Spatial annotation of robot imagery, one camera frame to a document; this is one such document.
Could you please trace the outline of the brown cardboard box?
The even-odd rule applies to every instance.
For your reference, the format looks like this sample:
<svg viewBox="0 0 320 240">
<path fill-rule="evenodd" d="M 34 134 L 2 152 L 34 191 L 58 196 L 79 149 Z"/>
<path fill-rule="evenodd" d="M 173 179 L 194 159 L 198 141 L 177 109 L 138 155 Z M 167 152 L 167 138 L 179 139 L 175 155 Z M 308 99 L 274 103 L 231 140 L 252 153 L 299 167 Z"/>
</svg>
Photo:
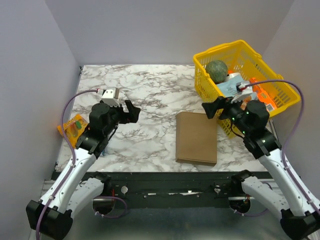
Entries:
<svg viewBox="0 0 320 240">
<path fill-rule="evenodd" d="M 175 161 L 181 164 L 217 164 L 217 118 L 204 113 L 180 112 L 176 115 Z"/>
</svg>

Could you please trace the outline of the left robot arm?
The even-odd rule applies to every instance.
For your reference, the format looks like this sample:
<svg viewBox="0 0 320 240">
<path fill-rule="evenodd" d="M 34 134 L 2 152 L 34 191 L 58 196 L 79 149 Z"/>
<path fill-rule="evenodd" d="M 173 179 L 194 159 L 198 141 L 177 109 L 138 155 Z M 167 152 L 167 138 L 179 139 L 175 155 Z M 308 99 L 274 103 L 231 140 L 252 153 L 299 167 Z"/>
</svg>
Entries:
<svg viewBox="0 0 320 240">
<path fill-rule="evenodd" d="M 77 188 L 87 170 L 106 148 L 112 131 L 120 124 L 138 121 L 141 109 L 130 100 L 126 100 L 125 105 L 128 111 L 124 111 L 121 105 L 110 106 L 103 101 L 92 106 L 89 123 L 78 138 L 68 164 L 40 200 L 28 203 L 27 218 L 37 240 L 41 235 L 54 240 L 64 239 L 75 215 L 90 200 L 110 194 L 111 185 L 97 178 L 90 178 L 82 189 Z"/>
</svg>

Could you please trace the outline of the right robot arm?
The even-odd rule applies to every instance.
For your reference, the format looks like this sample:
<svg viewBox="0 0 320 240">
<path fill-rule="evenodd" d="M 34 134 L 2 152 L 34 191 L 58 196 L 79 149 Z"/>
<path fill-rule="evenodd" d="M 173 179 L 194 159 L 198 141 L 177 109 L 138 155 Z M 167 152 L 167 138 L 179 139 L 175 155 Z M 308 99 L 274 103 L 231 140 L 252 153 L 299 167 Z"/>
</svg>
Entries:
<svg viewBox="0 0 320 240">
<path fill-rule="evenodd" d="M 320 229 L 320 201 L 306 187 L 284 154 L 277 138 L 267 129 L 269 112 L 264 103 L 251 100 L 245 109 L 231 97 L 218 97 L 204 102 L 209 119 L 218 110 L 221 119 L 228 119 L 243 134 L 245 148 L 269 172 L 282 194 L 262 183 L 253 173 L 243 170 L 233 175 L 230 191 L 236 195 L 253 197 L 280 222 L 281 228 L 292 240 L 302 240 Z"/>
</svg>

